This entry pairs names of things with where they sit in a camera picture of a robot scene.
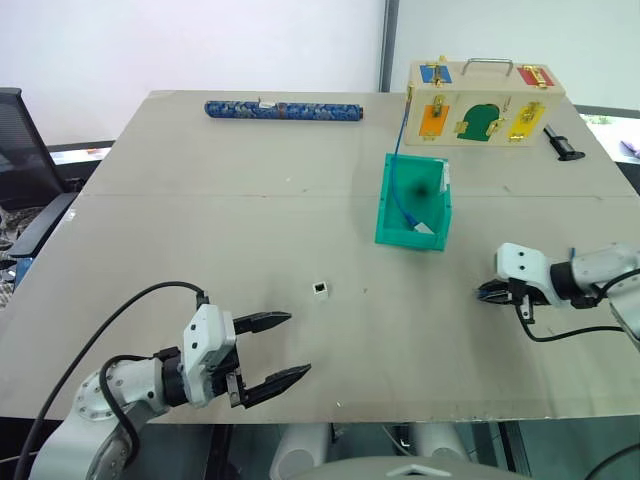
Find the blue cable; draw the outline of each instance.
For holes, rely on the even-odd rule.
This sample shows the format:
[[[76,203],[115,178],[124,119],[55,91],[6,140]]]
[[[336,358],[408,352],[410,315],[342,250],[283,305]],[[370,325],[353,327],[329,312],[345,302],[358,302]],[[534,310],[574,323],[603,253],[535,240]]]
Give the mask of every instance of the blue cable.
[[[393,152],[393,157],[391,157],[391,195],[393,196],[393,201],[396,202],[398,206],[398,210],[402,213],[404,218],[407,220],[407,223],[411,225],[411,228],[414,228],[419,222],[416,220],[416,217],[411,215],[409,211],[407,211],[400,199],[398,198],[398,192],[396,188],[396,159],[398,158],[398,149],[400,148],[400,139],[402,138],[402,132],[404,131],[404,126],[407,123],[407,117],[409,116],[409,102],[404,109],[404,116],[402,117],[402,125],[400,126],[400,133],[398,133],[398,141],[396,142],[396,149]]]

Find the white wall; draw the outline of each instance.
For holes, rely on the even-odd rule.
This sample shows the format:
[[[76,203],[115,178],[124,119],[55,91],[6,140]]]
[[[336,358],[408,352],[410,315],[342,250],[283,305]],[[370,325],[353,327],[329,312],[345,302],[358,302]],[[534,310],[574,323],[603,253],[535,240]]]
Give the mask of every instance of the white wall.
[[[395,47],[393,91],[411,60],[501,57],[548,64],[574,103],[640,108],[640,0],[400,0]]]
[[[375,91],[384,0],[0,0],[0,86],[45,143],[114,139],[155,89]]]

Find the metal handle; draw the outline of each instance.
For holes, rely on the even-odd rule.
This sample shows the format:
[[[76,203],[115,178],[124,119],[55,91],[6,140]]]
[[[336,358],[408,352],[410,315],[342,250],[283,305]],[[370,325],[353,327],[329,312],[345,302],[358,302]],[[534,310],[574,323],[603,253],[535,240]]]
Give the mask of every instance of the metal handle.
[[[464,67],[462,67],[462,75],[464,75],[471,63],[506,63],[509,65],[507,77],[511,74],[511,70],[513,70],[513,60],[509,60],[508,58],[470,58],[467,60],[467,63],[464,64]]]

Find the red panel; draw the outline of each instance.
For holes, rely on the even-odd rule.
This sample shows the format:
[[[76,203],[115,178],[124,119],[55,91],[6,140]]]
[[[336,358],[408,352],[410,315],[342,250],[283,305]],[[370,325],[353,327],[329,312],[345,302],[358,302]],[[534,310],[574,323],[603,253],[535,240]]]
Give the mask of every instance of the red panel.
[[[522,67],[518,67],[518,71],[520,72],[520,75],[522,75],[522,79],[527,83],[527,85],[538,85],[538,82],[536,82],[536,79],[533,78],[531,72],[528,72]],[[544,81],[547,82],[547,85],[552,87],[554,85],[553,80],[551,80],[549,75],[547,75],[547,72],[545,72],[544,68],[538,67],[538,71],[540,72],[540,75],[542,75],[542,78],[544,78]]]

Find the small white cube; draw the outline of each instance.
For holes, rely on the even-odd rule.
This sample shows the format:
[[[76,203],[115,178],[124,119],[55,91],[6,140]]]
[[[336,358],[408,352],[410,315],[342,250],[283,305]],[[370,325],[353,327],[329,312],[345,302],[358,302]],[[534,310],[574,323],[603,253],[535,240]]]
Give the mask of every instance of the small white cube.
[[[326,300],[329,298],[329,287],[327,282],[317,282],[313,284],[313,295],[318,300]]]

